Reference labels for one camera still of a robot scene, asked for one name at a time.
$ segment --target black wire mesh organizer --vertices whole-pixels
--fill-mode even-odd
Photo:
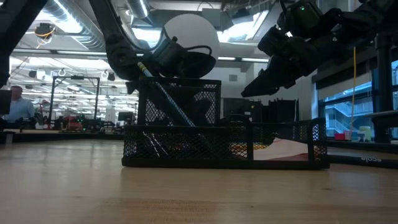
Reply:
[[[214,126],[220,118],[221,81],[140,77],[137,123]]]
[[[305,161],[257,160],[258,147],[286,139],[307,145]],[[297,123],[221,120],[220,127],[126,126],[122,165],[216,169],[327,169],[324,118]]]

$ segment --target pipe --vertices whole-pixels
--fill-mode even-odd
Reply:
[[[147,0],[126,0],[130,13],[139,19],[148,17],[149,4]]]
[[[81,35],[72,38],[88,50],[96,52],[105,50],[102,32],[74,0],[49,0],[43,12],[48,14],[50,20],[64,32]]]

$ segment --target person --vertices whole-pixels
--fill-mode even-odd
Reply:
[[[12,86],[10,90],[12,91],[10,113],[4,116],[4,120],[9,123],[15,123],[19,118],[34,117],[35,108],[33,103],[22,98],[22,88],[20,86]]]

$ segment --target computer monitor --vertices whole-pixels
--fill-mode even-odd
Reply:
[[[10,113],[11,90],[0,90],[0,115]]]
[[[133,116],[134,116],[133,112],[119,112],[118,121],[125,121],[128,118],[132,119]]]

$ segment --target wooden table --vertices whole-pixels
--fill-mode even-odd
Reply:
[[[3,147],[0,223],[398,222],[396,170],[136,169],[122,154],[122,141]]]

